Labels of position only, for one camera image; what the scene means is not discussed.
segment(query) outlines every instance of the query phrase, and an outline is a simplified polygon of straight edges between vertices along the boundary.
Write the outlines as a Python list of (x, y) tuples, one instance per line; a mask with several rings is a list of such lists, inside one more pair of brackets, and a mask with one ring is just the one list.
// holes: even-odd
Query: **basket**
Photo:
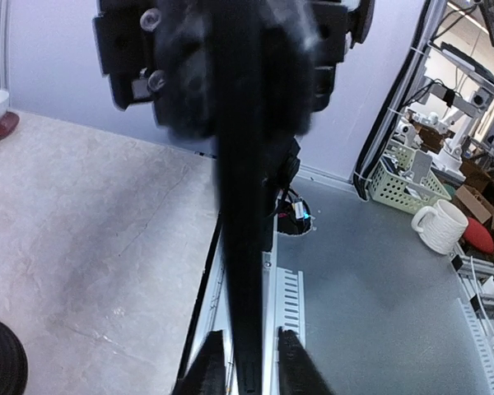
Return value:
[[(394, 156), (398, 160), (400, 167), (408, 169), (412, 164), (415, 150), (397, 142), (390, 142), (385, 153)], [(419, 197), (413, 196), (407, 191), (407, 188), (417, 192)], [(371, 181), (368, 184), (368, 190), (371, 198), (376, 202), (381, 202), (410, 214), (415, 214), (424, 206), (432, 206), (439, 199), (451, 199), (431, 170), (428, 173), (428, 177), (422, 179), (420, 184), (415, 184), (403, 177), (390, 173), (382, 160), (379, 160), (375, 167)]]

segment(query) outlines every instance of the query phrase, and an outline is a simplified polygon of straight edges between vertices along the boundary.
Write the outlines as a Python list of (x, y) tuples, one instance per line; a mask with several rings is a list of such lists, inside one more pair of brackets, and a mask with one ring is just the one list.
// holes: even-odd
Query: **marble tabletop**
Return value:
[(212, 161), (19, 115), (0, 142), (0, 321), (26, 394), (168, 394), (216, 224)]

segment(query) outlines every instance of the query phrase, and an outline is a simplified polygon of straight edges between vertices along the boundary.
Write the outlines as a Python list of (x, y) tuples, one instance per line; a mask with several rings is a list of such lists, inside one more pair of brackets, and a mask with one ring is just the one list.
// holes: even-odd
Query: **table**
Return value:
[(411, 216), (297, 179), (315, 217), (278, 236), (277, 265), (303, 271), (306, 349), (337, 395), (490, 393), (450, 259)]
[(19, 113), (0, 142), (0, 320), (30, 394), (168, 394), (216, 225), (212, 161)]

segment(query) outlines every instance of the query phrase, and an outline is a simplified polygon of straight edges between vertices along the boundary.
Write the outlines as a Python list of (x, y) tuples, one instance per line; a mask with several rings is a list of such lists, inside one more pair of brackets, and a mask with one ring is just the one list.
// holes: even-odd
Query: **mug handle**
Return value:
[(436, 216), (437, 210), (432, 206), (426, 206), (419, 210), (415, 216), (413, 216), (412, 229), (414, 229), (417, 233), (423, 232), (423, 228), (419, 226), (419, 223), (422, 221), (422, 218), (426, 214), (432, 214), (433, 216)]

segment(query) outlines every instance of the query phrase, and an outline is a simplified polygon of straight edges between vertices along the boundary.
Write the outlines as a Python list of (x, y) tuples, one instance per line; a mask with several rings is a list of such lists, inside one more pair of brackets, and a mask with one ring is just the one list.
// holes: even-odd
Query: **red object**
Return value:
[(18, 115), (9, 111), (6, 112), (0, 120), (0, 140), (13, 133), (13, 130), (15, 130), (19, 120), (20, 118), (18, 118)]
[(463, 238), (482, 253), (494, 253), (494, 240), (491, 234), (485, 226), (473, 218), (468, 219), (468, 226)]

